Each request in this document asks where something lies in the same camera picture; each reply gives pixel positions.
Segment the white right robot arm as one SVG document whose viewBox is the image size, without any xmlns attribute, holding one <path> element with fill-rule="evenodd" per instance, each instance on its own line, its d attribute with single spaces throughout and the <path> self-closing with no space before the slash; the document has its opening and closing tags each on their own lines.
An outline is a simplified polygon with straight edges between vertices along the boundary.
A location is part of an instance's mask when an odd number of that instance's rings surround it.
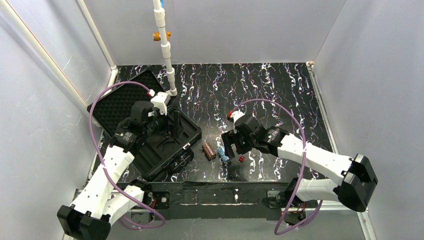
<svg viewBox="0 0 424 240">
<path fill-rule="evenodd" d="M 336 154 L 303 141 L 279 126 L 265 128 L 252 115 L 231 112 L 228 120 L 233 129 L 221 135 L 225 154 L 230 159 L 252 149 L 263 154 L 304 163 L 307 168 L 323 174 L 326 179 L 302 179 L 295 199 L 334 201 L 356 211 L 365 212 L 378 185 L 378 178 L 368 157 Z"/>
</svg>

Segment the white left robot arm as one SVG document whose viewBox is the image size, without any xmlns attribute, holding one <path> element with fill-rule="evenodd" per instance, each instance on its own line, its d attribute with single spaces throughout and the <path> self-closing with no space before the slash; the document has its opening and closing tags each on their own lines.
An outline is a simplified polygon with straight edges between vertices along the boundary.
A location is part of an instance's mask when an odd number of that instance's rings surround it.
<svg viewBox="0 0 424 240">
<path fill-rule="evenodd" d="M 112 225 L 142 202 L 146 188 L 130 183 L 120 188 L 118 179 L 134 161 L 135 151 L 149 137 L 167 129 L 168 103 L 154 97 L 133 104 L 126 118 L 109 131 L 111 137 L 100 165 L 69 206 L 62 205 L 57 218 L 64 233 L 75 240 L 105 240 Z"/>
</svg>

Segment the brown poker chip stack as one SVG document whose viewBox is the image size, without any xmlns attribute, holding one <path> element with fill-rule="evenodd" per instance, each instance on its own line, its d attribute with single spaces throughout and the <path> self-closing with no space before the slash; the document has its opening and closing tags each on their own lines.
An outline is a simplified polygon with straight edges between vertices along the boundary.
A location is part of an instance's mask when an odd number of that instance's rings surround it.
<svg viewBox="0 0 424 240">
<path fill-rule="evenodd" d="M 213 149 L 213 147 L 211 146 L 209 142 L 205 142 L 202 145 L 202 151 L 209 161 L 215 159 L 217 156 L 217 153 L 215 152 L 215 150 Z"/>
</svg>

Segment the blue poker chip stack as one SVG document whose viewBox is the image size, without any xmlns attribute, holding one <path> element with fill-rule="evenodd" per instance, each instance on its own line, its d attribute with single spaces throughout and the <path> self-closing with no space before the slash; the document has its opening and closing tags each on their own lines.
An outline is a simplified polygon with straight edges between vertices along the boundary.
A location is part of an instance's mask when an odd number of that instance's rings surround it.
<svg viewBox="0 0 424 240">
<path fill-rule="evenodd" d="M 218 149 L 217 149 L 217 152 L 218 152 L 218 155 L 219 155 L 219 158 L 220 158 L 221 162 L 224 165 L 228 165 L 228 163 L 230 161 L 230 158 L 225 153 L 225 147 L 224 146 L 219 146 Z"/>
</svg>

